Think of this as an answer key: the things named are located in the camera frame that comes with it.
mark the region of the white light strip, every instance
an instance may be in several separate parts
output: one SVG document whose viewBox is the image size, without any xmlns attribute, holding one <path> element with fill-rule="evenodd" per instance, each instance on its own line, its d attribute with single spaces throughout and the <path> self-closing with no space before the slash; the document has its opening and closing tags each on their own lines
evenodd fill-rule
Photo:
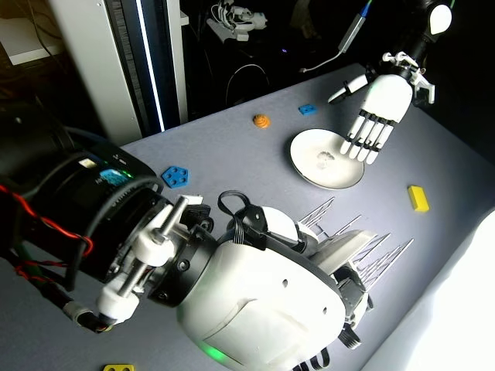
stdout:
<svg viewBox="0 0 495 371">
<path fill-rule="evenodd" d="M 151 53 L 149 52 L 148 35 L 146 34 L 145 17 L 142 14 L 141 0 L 136 0 L 136 5 L 138 6 L 139 25 L 141 26 L 142 40 L 145 44 L 146 62 L 148 63 L 149 76 L 150 76 L 151 81 L 152 81 L 153 95 L 155 96 L 156 110 L 158 113 L 158 119 L 160 121 L 160 129 L 162 129 L 162 131 L 165 131 L 165 126 L 163 124 L 163 117 L 162 117 L 162 108 L 160 107 L 160 100 L 158 98 L 158 89 L 156 88 L 155 73 L 153 72 L 152 56 L 151 56 Z"/>
</svg>

